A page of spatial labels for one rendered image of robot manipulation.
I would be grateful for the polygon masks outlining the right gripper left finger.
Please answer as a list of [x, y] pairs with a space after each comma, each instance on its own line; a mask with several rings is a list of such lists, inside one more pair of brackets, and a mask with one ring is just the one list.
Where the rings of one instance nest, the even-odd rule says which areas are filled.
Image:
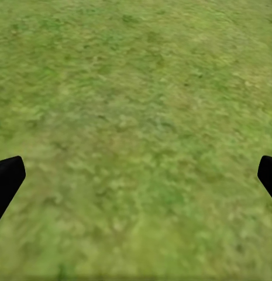
[[26, 177], [20, 156], [0, 160], [0, 219]]

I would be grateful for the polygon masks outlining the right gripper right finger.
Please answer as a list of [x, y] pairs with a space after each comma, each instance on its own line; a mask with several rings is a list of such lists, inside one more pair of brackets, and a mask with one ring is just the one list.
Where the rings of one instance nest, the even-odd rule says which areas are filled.
[[272, 157], [266, 155], [262, 157], [257, 175], [272, 196]]

